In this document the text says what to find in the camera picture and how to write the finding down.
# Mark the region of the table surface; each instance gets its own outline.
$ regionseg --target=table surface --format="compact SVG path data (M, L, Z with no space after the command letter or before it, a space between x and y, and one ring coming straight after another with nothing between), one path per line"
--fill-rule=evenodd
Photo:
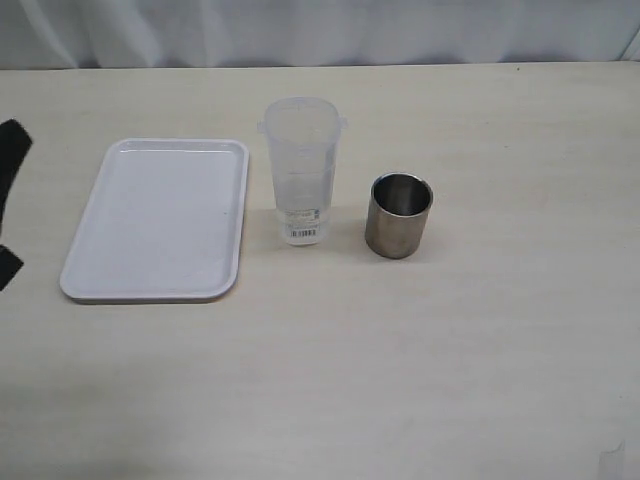
M283 244L256 122L348 118L332 232ZM591 479L640 441L640 65L0 72L35 140L3 242L0 477ZM251 151L240 275L198 305L80 306L58 287L125 137ZM433 186L420 250L363 241L375 177Z

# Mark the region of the stainless steel cup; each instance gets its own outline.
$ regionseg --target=stainless steel cup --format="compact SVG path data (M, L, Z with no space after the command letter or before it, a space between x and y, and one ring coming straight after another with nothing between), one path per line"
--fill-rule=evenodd
M420 246L433 203L431 187L409 173L388 173L371 187L365 240L387 258L404 258Z

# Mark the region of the plastic measuring cup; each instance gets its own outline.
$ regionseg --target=plastic measuring cup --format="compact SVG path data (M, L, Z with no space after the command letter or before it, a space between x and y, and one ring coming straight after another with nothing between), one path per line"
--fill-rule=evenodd
M328 233L336 147L346 121L321 98L272 103L258 129L269 143L280 234L290 245L311 245Z

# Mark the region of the white curtain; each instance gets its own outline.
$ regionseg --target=white curtain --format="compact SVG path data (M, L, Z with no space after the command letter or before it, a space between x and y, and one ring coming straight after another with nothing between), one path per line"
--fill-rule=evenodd
M640 59L640 0L1 0L0 68Z

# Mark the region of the barcode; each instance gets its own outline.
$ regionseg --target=barcode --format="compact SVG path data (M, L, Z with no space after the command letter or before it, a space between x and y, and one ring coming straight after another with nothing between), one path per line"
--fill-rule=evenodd
M291 232L291 237L292 238L313 237L315 234L316 234L315 228L312 228L310 230L293 230Z

